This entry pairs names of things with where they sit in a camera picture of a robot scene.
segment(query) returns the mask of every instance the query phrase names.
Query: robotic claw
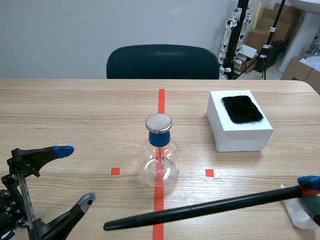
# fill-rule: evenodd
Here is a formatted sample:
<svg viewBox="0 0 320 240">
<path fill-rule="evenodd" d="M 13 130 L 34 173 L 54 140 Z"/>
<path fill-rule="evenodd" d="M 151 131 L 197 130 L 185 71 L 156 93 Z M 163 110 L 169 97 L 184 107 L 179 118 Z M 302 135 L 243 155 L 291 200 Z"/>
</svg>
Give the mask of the robotic claw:
<svg viewBox="0 0 320 240">
<path fill-rule="evenodd" d="M 17 228 L 26 227 L 30 240 L 65 240 L 75 225 L 96 200 L 94 193 L 85 194 L 70 209 L 45 224 L 36 219 L 32 207 L 26 178 L 40 176 L 40 169 L 47 163 L 70 156 L 72 146 L 51 146 L 42 149 L 11 151 L 12 158 L 7 160 L 9 174 L 1 181 L 7 190 L 0 190 L 0 240 L 9 240 Z"/>
</svg>

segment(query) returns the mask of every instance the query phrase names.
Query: chair backrest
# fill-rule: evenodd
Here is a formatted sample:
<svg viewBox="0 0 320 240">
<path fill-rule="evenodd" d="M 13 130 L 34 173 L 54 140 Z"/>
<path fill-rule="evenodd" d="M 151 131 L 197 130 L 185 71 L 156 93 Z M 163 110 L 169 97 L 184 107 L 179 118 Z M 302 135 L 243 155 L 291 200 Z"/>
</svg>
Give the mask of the chair backrest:
<svg viewBox="0 0 320 240">
<path fill-rule="evenodd" d="M 106 64 L 107 79 L 219 79 L 217 57 L 209 50 L 151 44 L 118 48 Z"/>
</svg>

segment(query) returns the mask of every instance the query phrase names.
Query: black sponge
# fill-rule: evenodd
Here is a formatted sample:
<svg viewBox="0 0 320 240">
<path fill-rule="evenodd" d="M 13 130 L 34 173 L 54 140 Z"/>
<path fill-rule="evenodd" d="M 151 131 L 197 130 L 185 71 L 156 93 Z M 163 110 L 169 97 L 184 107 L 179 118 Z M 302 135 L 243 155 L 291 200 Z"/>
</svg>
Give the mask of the black sponge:
<svg viewBox="0 0 320 240">
<path fill-rule="evenodd" d="M 259 122 L 264 118 L 248 96 L 227 96 L 222 98 L 222 102 L 235 124 Z"/>
</svg>

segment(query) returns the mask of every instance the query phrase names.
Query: silver lid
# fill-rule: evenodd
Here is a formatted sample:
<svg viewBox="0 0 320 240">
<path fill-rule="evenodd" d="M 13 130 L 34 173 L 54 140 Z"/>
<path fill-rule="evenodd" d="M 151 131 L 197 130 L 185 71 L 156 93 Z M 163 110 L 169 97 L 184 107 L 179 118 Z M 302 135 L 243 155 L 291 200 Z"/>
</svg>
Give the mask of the silver lid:
<svg viewBox="0 0 320 240">
<path fill-rule="evenodd" d="M 172 120 L 166 114 L 156 113 L 147 117 L 145 126 L 153 134 L 164 134 L 171 129 Z"/>
</svg>

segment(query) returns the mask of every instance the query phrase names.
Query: glass flask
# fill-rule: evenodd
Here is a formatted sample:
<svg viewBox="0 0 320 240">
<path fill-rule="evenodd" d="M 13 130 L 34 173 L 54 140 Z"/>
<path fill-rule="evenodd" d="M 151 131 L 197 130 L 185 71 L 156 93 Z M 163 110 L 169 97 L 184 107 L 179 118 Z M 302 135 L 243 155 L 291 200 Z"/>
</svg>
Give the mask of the glass flask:
<svg viewBox="0 0 320 240">
<path fill-rule="evenodd" d="M 139 173 L 151 186 L 173 186 L 181 169 L 181 153 L 170 136 L 172 120 L 166 114 L 156 113 L 146 119 L 145 126 L 149 138 L 139 148 Z"/>
</svg>

